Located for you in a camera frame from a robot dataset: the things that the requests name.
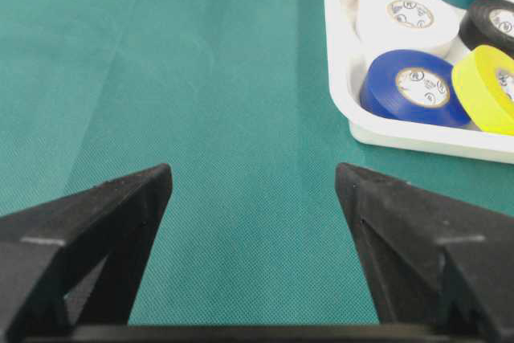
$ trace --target tape roll label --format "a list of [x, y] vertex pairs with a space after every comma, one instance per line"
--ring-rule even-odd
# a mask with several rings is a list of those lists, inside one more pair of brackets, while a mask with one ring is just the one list
[[514, 102], [514, 75], [503, 68], [499, 68], [496, 70], [496, 79], [504, 93]]
[[446, 82], [422, 67], [401, 70], [396, 75], [396, 86], [408, 101], [424, 108], [440, 108], [450, 100]]
[[391, 17], [406, 27], [427, 28], [434, 23], [432, 12], [419, 2], [396, 0], [387, 6]]
[[509, 10], [493, 10], [489, 19], [496, 29], [514, 38], [514, 13]]

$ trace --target green tablecloth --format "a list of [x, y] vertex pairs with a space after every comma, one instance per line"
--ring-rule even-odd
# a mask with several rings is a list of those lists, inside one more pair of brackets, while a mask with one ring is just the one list
[[0, 5], [0, 213], [173, 167], [132, 323], [376, 321], [339, 161], [513, 212], [510, 165], [351, 138], [323, 0]]

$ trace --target black tape roll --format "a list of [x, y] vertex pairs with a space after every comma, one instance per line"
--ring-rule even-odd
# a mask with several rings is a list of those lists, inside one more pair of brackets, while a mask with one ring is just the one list
[[514, 3], [475, 0], [460, 23], [459, 36], [470, 50], [487, 44], [514, 58]]

